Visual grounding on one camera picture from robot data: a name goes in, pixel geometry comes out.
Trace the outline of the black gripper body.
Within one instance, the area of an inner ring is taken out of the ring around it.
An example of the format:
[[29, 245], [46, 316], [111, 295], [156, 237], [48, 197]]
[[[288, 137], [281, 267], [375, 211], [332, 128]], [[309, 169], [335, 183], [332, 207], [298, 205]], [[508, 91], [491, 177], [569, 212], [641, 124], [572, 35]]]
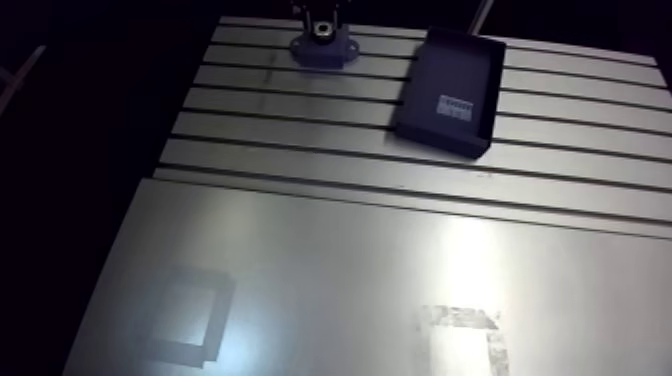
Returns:
[[337, 24], [343, 10], [341, 0], [290, 0], [290, 6], [305, 27], [322, 21]]

